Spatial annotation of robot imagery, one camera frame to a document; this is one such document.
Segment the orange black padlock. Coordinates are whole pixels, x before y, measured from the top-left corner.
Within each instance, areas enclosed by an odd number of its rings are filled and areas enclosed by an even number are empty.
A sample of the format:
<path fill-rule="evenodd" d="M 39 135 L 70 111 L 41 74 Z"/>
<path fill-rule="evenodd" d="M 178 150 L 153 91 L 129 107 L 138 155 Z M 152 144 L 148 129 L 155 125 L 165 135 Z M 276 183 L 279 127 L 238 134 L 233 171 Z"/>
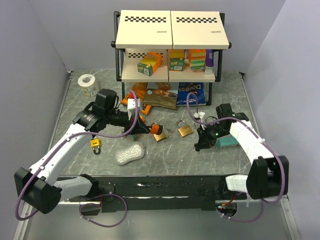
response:
<path fill-rule="evenodd" d="M 153 135 L 160 135 L 163 131 L 163 126 L 152 122 L 149 127 L 149 133 Z"/>

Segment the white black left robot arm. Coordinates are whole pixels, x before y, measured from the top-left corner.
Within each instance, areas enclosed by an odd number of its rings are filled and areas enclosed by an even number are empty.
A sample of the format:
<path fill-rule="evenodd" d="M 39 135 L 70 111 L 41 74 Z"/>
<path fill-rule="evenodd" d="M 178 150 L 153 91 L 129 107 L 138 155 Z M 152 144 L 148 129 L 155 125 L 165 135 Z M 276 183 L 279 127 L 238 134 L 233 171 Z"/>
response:
<path fill-rule="evenodd" d="M 93 138 L 102 136 L 101 131 L 108 125 L 124 128 L 123 135 L 151 134 L 136 110 L 131 116 L 116 108 L 119 100 L 111 89 L 100 90 L 93 102 L 73 119 L 65 135 L 28 169 L 19 168 L 14 174 L 18 200 L 47 214 L 59 202 L 83 196 L 87 201 L 99 195 L 99 181 L 88 174 L 59 180 L 64 167 Z"/>

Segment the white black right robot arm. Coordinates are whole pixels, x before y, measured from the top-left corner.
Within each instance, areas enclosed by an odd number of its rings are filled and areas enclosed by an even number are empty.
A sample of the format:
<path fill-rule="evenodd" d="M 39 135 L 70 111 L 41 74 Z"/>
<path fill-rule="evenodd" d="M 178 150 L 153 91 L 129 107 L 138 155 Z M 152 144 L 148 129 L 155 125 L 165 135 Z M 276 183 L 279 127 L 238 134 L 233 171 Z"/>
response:
<path fill-rule="evenodd" d="M 247 175 L 231 174 L 218 187 L 223 199 L 230 199 L 236 192 L 246 193 L 252 199 L 282 197 L 289 188 L 289 161 L 284 155 L 277 155 L 253 128 L 249 118 L 236 113 L 229 103 L 216 107 L 217 119 L 205 122 L 205 113 L 196 111 L 192 119 L 199 124 L 198 142 L 194 145 L 198 152 L 210 149 L 225 136 L 232 136 L 246 154 L 251 168 Z"/>

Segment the yellow black padlock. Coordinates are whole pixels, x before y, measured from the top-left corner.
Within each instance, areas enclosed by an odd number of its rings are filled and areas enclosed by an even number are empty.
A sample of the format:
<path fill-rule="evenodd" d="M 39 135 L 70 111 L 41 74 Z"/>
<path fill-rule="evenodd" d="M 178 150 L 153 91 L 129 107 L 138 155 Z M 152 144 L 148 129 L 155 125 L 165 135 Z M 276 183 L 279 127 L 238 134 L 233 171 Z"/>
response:
<path fill-rule="evenodd" d="M 101 153 L 101 140 L 99 138 L 93 138 L 90 141 L 90 146 L 95 155 L 99 155 Z"/>

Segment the brass padlock long shackle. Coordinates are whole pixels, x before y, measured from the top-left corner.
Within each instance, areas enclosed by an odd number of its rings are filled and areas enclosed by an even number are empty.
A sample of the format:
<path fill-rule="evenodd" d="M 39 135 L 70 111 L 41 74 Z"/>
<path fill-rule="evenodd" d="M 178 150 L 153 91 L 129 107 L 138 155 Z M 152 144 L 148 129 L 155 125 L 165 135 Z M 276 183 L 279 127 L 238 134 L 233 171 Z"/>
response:
<path fill-rule="evenodd" d="M 160 142 L 167 138 L 167 135 L 164 131 L 161 132 L 161 134 L 154 134 L 153 137 L 155 138 L 156 142 Z"/>

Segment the large brass padlock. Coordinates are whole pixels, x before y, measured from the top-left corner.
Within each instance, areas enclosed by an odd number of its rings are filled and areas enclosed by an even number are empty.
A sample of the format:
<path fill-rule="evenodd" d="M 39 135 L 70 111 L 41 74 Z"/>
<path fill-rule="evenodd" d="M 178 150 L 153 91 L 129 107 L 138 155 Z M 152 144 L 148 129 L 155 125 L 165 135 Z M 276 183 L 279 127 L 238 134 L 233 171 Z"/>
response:
<path fill-rule="evenodd" d="M 192 128 L 186 123 L 185 120 L 179 119 L 176 122 L 176 126 L 182 138 L 193 133 Z"/>

